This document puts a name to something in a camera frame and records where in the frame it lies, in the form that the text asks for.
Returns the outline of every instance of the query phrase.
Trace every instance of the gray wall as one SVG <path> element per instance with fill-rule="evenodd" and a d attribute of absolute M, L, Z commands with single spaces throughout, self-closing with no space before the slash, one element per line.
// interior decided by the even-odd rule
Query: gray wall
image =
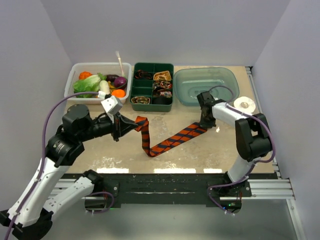
<path fill-rule="evenodd" d="M 0 4 L 0 210 L 19 198 L 39 164 L 46 113 L 63 96 L 71 62 L 39 0 Z M 53 116 L 48 135 L 61 120 Z M 0 226 L 0 238 L 5 228 Z"/>
<path fill-rule="evenodd" d="M 41 0 L 73 63 L 252 66 L 289 0 Z"/>
<path fill-rule="evenodd" d="M 320 1 L 291 0 L 253 67 L 262 109 L 308 239 L 319 239 Z"/>

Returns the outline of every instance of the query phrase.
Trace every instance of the white roll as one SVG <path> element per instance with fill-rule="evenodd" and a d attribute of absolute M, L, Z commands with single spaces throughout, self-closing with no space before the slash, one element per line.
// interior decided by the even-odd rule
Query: white roll
<path fill-rule="evenodd" d="M 233 106 L 246 114 L 252 114 L 256 110 L 255 102 L 246 96 L 241 96 L 233 102 Z"/>

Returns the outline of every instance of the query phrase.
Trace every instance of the clear plastic container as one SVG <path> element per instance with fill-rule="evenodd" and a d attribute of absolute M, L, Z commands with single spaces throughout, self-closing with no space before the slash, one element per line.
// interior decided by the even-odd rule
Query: clear plastic container
<path fill-rule="evenodd" d="M 199 106 L 197 95 L 214 86 L 226 86 L 239 96 L 239 86 L 235 75 L 225 67 L 190 68 L 177 71 L 173 76 L 174 92 L 185 106 Z M 228 89 L 217 87 L 210 91 L 215 98 L 228 101 L 232 94 Z"/>
<path fill-rule="evenodd" d="M 124 104 L 126 99 L 130 95 L 131 83 L 132 83 L 132 67 L 129 63 L 122 63 L 123 72 L 125 74 L 125 78 L 127 79 L 127 85 L 125 88 L 125 96 L 120 97 L 120 101 Z M 77 63 L 73 65 L 68 80 L 66 82 L 66 86 L 64 89 L 64 96 L 69 96 L 74 93 L 74 83 L 79 80 L 79 75 L 82 72 L 90 72 L 92 74 L 101 73 L 103 75 L 106 74 L 116 74 L 121 76 L 121 68 L 118 62 L 83 62 Z M 73 101 L 75 104 L 99 104 L 102 99 L 101 98 L 78 98 L 72 97 L 69 98 L 70 101 Z"/>

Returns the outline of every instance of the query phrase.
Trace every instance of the metal frame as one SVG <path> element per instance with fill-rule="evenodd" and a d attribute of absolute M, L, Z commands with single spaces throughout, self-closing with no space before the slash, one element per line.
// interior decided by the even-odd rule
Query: metal frame
<path fill-rule="evenodd" d="M 258 94 L 253 81 L 251 69 L 249 67 L 246 67 L 246 72 L 249 78 L 253 95 L 256 100 L 257 108 L 260 112 L 262 112 Z M 295 195 L 291 186 L 291 182 L 289 179 L 282 179 L 276 159 L 273 160 L 272 166 L 273 166 L 274 172 L 276 173 L 276 177 L 272 177 L 272 178 L 277 178 L 277 179 L 268 179 L 268 177 L 264 176 L 264 174 L 260 174 L 260 176 L 259 174 L 254 174 L 254 173 L 251 174 L 252 176 L 256 176 L 256 177 L 251 177 L 248 180 L 250 184 L 250 190 L 251 190 L 252 196 L 250 197 L 244 196 L 243 199 L 286 200 L 296 236 L 299 240 L 306 240 L 305 232 L 302 227 L 302 222 L 296 210 Z M 213 174 L 219 175 L 219 173 L 202 173 L 202 174 L 207 176 L 209 175 L 212 176 Z M 70 174 L 70 173 L 65 174 L 64 177 L 61 178 L 56 184 L 56 186 L 54 187 L 53 191 L 51 192 L 50 198 L 53 198 L 54 196 L 62 192 L 64 189 L 70 187 L 74 183 L 75 179 L 77 179 L 78 177 L 79 177 L 79 174 Z M 101 198 L 102 197 L 87 197 L 86 199 L 99 200 Z M 236 197 L 220 198 L 221 201 L 229 201 L 229 200 L 232 201 L 235 199 Z"/>

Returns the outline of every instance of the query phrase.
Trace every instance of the divided container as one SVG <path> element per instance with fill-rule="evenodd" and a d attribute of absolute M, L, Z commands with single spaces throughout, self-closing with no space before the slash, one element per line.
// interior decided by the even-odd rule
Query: divided container
<path fill-rule="evenodd" d="M 132 67 L 129 63 L 122 63 L 123 72 L 125 78 L 127 79 L 127 86 L 125 88 L 125 96 L 120 97 L 120 101 L 124 104 L 126 99 L 130 96 L 130 89 L 132 83 Z M 102 73 L 106 74 L 116 74 L 121 77 L 121 68 L 118 62 L 83 62 L 73 65 L 66 86 L 64 89 L 64 96 L 67 97 L 74 93 L 74 83 L 79 80 L 79 75 L 82 72 L 90 72 L 92 74 Z M 100 98 L 78 98 L 72 97 L 69 98 L 75 104 L 100 104 L 102 99 Z"/>
<path fill-rule="evenodd" d="M 152 73 L 152 79 L 136 79 L 136 72 L 138 70 L 142 70 L 148 73 Z M 130 103 L 132 104 L 132 108 L 135 111 L 142 111 L 142 112 L 170 112 L 172 107 L 173 98 L 169 98 L 170 104 L 154 104 L 153 100 L 153 75 L 159 72 L 169 71 L 172 80 L 172 88 L 168 89 L 172 95 L 174 94 L 174 66 L 171 63 L 149 63 L 149 62 L 138 62 L 134 65 L 134 73 L 132 78 L 132 85 L 130 91 Z M 133 97 L 148 97 L 150 98 L 150 104 L 139 104 L 139 103 L 132 103 L 131 99 Z"/>

